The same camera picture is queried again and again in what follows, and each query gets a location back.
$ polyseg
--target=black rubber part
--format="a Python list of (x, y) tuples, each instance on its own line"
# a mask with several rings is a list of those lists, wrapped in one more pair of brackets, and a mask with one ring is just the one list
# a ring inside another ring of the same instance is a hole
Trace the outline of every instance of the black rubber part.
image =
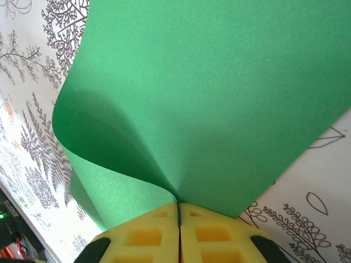
[(99, 263), (110, 243), (109, 238), (103, 237), (88, 244), (74, 263)]
[(253, 236), (251, 241), (261, 252), (267, 263), (291, 263), (272, 240), (262, 236)]

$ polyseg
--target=green paper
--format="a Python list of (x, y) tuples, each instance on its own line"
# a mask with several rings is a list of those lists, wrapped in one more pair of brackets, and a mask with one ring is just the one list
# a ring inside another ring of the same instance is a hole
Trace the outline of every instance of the green paper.
[(350, 14), (92, 0), (53, 125), (106, 227), (172, 195), (238, 216), (351, 106)]

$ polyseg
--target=wallpaper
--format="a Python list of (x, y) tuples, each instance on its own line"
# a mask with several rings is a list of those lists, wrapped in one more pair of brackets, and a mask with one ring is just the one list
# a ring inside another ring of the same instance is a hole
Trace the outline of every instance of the wallpaper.
[[(0, 181), (62, 262), (100, 233), (69, 193), (72, 168), (52, 129), (88, 8), (0, 0)], [(351, 111), (240, 216), (292, 262), (351, 263), (350, 123)]]

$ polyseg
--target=green foam sheet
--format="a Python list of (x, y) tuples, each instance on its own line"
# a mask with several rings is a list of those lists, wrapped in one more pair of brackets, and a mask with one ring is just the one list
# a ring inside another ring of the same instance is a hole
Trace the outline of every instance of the green foam sheet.
[(238, 216), (351, 106), (349, 1), (91, 0), (53, 126), (101, 229)]

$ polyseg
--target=curled green sheet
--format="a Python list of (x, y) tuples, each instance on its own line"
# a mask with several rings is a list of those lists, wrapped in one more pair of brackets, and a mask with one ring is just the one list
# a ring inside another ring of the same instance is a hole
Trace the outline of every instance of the curled green sheet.
[(351, 106), (350, 14), (91, 0), (53, 113), (73, 196), (101, 228), (175, 198), (238, 216)]

